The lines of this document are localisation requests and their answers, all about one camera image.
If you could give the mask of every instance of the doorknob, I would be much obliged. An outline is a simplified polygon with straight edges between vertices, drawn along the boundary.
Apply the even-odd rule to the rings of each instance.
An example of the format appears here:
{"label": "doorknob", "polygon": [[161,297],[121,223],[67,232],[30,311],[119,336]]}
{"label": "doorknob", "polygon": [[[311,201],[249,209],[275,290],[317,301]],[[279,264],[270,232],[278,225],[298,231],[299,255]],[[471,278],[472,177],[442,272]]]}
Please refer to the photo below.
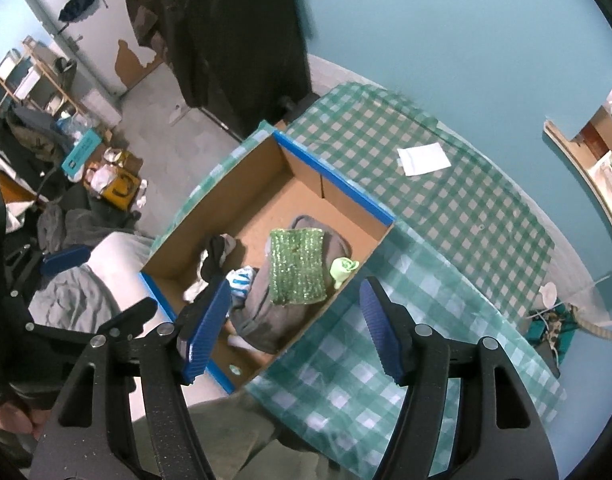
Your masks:
{"label": "doorknob", "polygon": [[67,38],[66,43],[68,43],[68,47],[73,51],[73,53],[77,52],[80,49],[78,42],[84,39],[84,36],[81,34],[77,38]]}

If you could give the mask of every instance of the white door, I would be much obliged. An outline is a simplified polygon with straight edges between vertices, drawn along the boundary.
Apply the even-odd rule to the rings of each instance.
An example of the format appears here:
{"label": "white door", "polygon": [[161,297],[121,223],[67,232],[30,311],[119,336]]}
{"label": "white door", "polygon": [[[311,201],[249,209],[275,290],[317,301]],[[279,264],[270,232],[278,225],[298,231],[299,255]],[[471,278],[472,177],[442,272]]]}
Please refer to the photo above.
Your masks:
{"label": "white door", "polygon": [[[65,23],[60,22],[58,17],[68,0],[36,1],[55,30],[60,30]],[[153,68],[151,63],[155,60],[155,53],[137,44],[126,10],[126,0],[105,1],[108,8],[102,0],[97,0],[97,10],[83,21],[68,25],[62,36],[66,40],[70,38],[70,43],[76,42],[77,57],[112,95],[120,96],[128,90],[122,79],[129,85],[135,81],[136,60],[144,68],[144,73],[148,73]]]}

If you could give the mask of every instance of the screw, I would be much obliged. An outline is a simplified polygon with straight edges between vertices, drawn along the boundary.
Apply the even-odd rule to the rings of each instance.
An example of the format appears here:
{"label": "screw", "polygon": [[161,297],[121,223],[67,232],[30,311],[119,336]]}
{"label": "screw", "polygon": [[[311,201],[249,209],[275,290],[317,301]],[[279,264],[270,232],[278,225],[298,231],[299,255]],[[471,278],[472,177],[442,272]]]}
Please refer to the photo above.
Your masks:
{"label": "screw", "polygon": [[100,346],[104,346],[106,344],[106,336],[96,335],[94,338],[90,340],[90,345],[92,348],[99,348]]}
{"label": "screw", "polygon": [[170,335],[174,332],[175,325],[172,323],[162,323],[157,327],[157,333],[159,335]]}
{"label": "screw", "polygon": [[433,329],[428,325],[420,324],[415,327],[415,332],[422,337],[428,337],[433,334]]}
{"label": "screw", "polygon": [[489,350],[497,350],[499,348],[497,339],[493,339],[491,337],[484,337],[483,344]]}

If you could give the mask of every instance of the teal wall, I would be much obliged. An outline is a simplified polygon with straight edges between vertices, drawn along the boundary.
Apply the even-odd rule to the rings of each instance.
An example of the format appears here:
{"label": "teal wall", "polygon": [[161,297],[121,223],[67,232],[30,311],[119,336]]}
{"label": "teal wall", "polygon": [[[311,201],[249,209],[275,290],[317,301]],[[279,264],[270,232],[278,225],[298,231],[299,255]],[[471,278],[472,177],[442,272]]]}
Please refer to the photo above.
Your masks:
{"label": "teal wall", "polygon": [[26,36],[46,45],[52,41],[24,0],[0,0],[0,61],[11,48],[23,53]]}
{"label": "teal wall", "polygon": [[[612,31],[593,0],[299,0],[299,10],[311,54],[412,97],[531,195],[595,278],[612,270],[611,229],[542,133],[551,118],[571,138],[612,88]],[[612,413],[612,342],[577,334],[562,382],[569,398],[548,431],[563,478]]]}

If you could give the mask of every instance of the white paper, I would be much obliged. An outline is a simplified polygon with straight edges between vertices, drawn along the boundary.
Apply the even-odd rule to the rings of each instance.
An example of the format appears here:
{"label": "white paper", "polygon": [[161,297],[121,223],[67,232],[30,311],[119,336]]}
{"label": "white paper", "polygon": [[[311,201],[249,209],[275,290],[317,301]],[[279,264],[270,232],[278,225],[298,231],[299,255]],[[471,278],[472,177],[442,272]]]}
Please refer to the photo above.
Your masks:
{"label": "white paper", "polygon": [[415,148],[397,149],[406,176],[417,176],[449,168],[451,162],[439,142]]}
{"label": "white paper", "polygon": [[114,166],[106,164],[99,168],[90,181],[90,187],[99,194],[104,192],[108,186],[117,178],[117,169]]}

